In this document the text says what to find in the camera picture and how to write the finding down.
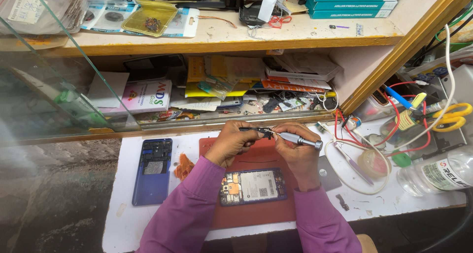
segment gold packet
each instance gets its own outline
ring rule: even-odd
[[[123,23],[122,29],[139,32],[154,37],[161,36],[177,13],[177,8],[169,3],[136,0],[140,5]]]

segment yellow scissors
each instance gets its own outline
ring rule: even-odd
[[[447,112],[447,111],[456,109],[458,107],[465,107],[465,109],[463,109],[462,111]],[[436,112],[432,117],[435,117],[435,118],[439,117],[442,111],[443,110]],[[440,121],[437,122],[433,130],[437,132],[449,132],[455,129],[459,129],[466,123],[466,119],[463,116],[470,114],[472,111],[473,111],[473,107],[468,103],[459,103],[456,105],[450,105],[446,109],[445,111],[446,113],[443,115],[442,119],[440,119]],[[450,123],[455,123],[455,124],[447,128],[438,128],[439,125],[450,124]]]

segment grey floor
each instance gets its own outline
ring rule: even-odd
[[[0,253],[101,253],[120,140],[0,148]],[[351,222],[380,253],[408,252],[450,230],[463,208]],[[465,232],[455,252],[469,252]],[[268,234],[265,251],[301,252],[296,230]],[[233,252],[230,239],[206,242],[203,253]]]

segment toothbrush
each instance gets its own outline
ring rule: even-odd
[[[352,166],[352,168],[364,179],[366,180],[366,182],[374,185],[373,181],[371,180],[371,178],[357,165],[357,163],[355,161],[353,161],[352,158],[350,158],[350,156],[348,156],[348,154],[345,153],[345,151],[343,151],[343,149],[341,149],[340,145],[337,143],[337,140],[335,138],[335,135],[330,132],[330,130],[328,129],[327,125],[325,124],[322,124],[320,122],[317,122],[320,126],[322,126],[328,133],[330,133],[330,135],[332,135],[332,137],[334,137],[334,146],[343,154],[343,156],[345,156],[345,159],[347,160],[347,162]]]

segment wooden shelf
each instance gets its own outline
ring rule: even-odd
[[[155,38],[86,30],[72,36],[90,56],[395,45],[404,36],[388,18],[310,19],[307,14],[298,14],[281,29],[258,29],[257,37],[265,41],[248,36],[247,26],[238,20],[234,11],[201,10],[201,15],[227,19],[238,28],[218,19],[200,19],[194,38]],[[355,36],[357,23],[363,25],[364,36]],[[329,25],[350,28],[330,29]],[[63,47],[39,52],[46,57],[81,56],[71,40]]]

